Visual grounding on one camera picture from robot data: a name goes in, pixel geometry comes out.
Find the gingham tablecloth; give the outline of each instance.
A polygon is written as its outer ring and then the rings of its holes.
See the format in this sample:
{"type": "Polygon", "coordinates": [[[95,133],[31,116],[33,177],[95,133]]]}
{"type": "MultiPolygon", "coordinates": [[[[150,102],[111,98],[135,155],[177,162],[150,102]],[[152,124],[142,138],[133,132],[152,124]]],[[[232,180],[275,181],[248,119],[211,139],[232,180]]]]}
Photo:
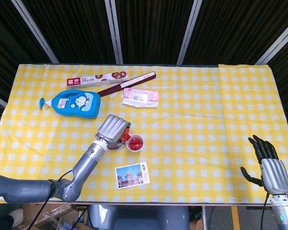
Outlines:
{"type": "Polygon", "coordinates": [[[58,179],[77,163],[109,114],[130,121],[131,133],[144,137],[144,148],[108,151],[77,201],[263,203],[264,189],[240,172],[244,166],[260,177],[247,140],[252,134],[274,144],[288,171],[288,126],[268,66],[20,65],[0,123],[0,174],[58,179]],[[38,108],[41,97],[52,99],[66,89],[67,78],[118,70],[131,77],[155,71],[155,80],[137,88],[159,91],[159,107],[124,105],[123,92],[117,92],[102,98],[97,119],[38,108]],[[115,167],[143,161],[151,183],[118,190],[115,167]]]}

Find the wet wipes pack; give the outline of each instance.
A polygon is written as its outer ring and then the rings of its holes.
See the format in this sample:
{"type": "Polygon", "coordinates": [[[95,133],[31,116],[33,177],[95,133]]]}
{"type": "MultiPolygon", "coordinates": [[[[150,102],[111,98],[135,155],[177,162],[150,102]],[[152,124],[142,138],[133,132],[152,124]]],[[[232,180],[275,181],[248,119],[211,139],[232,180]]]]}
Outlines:
{"type": "Polygon", "coordinates": [[[138,108],[157,108],[159,93],[157,91],[137,90],[131,88],[124,89],[123,104],[131,105],[138,108]]]}

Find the gray robotic arm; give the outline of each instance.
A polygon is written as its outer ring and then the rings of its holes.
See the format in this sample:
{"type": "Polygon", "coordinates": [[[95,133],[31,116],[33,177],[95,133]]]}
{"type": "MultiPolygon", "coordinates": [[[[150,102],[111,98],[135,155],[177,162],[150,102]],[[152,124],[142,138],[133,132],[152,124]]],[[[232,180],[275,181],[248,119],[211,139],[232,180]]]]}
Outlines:
{"type": "Polygon", "coordinates": [[[108,149],[118,149],[125,144],[120,137],[130,123],[114,115],[109,115],[96,133],[96,140],[76,163],[73,180],[16,180],[0,176],[0,196],[11,204],[40,203],[49,197],[57,197],[65,202],[75,201],[83,184],[97,166],[108,149]]]}
{"type": "Polygon", "coordinates": [[[273,198],[270,200],[274,218],[280,230],[288,230],[288,175],[281,160],[278,159],[274,146],[253,135],[249,138],[260,164],[261,179],[251,177],[244,167],[243,176],[250,182],[263,186],[273,198]]]}

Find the white cup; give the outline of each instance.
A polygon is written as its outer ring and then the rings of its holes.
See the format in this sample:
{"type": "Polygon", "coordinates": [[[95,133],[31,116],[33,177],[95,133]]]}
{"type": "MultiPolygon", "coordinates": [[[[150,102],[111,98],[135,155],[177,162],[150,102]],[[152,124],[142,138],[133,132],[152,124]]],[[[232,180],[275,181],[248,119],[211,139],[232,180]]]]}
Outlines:
{"type": "Polygon", "coordinates": [[[131,152],[139,152],[139,151],[143,148],[143,146],[144,146],[144,139],[143,139],[143,137],[142,137],[141,135],[139,135],[139,134],[131,134],[129,140],[126,141],[126,145],[127,145],[127,148],[128,148],[131,152]],[[129,144],[130,144],[130,141],[131,141],[133,138],[138,139],[140,142],[143,143],[143,145],[142,145],[142,147],[141,147],[140,149],[138,149],[138,150],[131,150],[131,149],[130,149],[129,144]]]}

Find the blue plastic bottle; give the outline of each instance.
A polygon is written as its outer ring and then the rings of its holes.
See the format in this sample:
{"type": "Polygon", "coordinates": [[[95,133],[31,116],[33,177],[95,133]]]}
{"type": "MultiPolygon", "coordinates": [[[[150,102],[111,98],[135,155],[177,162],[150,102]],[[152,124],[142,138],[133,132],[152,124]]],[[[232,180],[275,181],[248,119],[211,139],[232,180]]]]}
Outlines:
{"type": "Polygon", "coordinates": [[[39,108],[47,104],[62,115],[79,116],[84,118],[96,118],[100,107],[100,96],[95,92],[81,90],[65,90],[60,92],[52,100],[39,100],[39,108]]]}

